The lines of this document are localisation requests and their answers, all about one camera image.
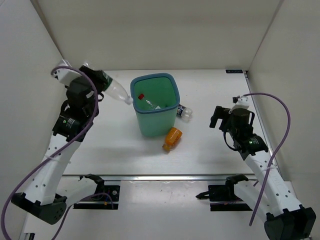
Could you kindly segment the clear bottle green label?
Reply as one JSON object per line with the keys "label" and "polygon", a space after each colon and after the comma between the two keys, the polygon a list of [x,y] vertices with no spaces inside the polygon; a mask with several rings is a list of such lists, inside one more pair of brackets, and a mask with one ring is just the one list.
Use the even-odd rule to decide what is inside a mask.
{"label": "clear bottle green label", "polygon": [[111,98],[118,101],[122,101],[127,105],[131,105],[133,103],[133,98],[127,93],[125,88],[111,76],[110,76],[110,86],[107,88],[106,91],[103,91],[98,94],[102,96],[103,93],[106,93]]}

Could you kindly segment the clear bottle red label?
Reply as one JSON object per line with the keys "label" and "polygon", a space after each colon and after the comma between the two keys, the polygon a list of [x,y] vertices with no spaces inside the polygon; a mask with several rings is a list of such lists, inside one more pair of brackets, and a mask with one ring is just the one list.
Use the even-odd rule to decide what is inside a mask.
{"label": "clear bottle red label", "polygon": [[158,103],[150,100],[143,93],[138,96],[138,106],[143,111],[153,111],[162,108]]}

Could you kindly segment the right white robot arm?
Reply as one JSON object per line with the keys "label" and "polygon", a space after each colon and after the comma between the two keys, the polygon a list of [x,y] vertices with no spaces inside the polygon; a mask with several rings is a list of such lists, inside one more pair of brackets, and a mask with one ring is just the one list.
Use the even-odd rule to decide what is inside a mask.
{"label": "right white robot arm", "polygon": [[287,187],[275,164],[269,164],[269,149],[254,133],[255,114],[244,108],[231,110],[216,106],[210,128],[221,120],[219,130],[229,134],[238,152],[260,184],[257,188],[241,174],[228,177],[224,193],[230,200],[240,198],[258,216],[270,240],[303,240],[310,236],[316,213],[304,207]]}

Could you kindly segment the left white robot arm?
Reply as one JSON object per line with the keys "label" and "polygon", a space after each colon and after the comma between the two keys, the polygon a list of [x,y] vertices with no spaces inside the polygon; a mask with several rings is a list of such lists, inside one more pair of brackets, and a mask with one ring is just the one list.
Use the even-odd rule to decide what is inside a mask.
{"label": "left white robot arm", "polygon": [[70,189],[58,189],[63,173],[99,114],[99,96],[110,86],[111,78],[102,70],[83,65],[65,83],[66,97],[40,166],[28,178],[28,187],[14,190],[9,201],[34,217],[56,224],[67,208],[89,196],[100,200],[105,194],[104,180],[94,174],[81,176]]}

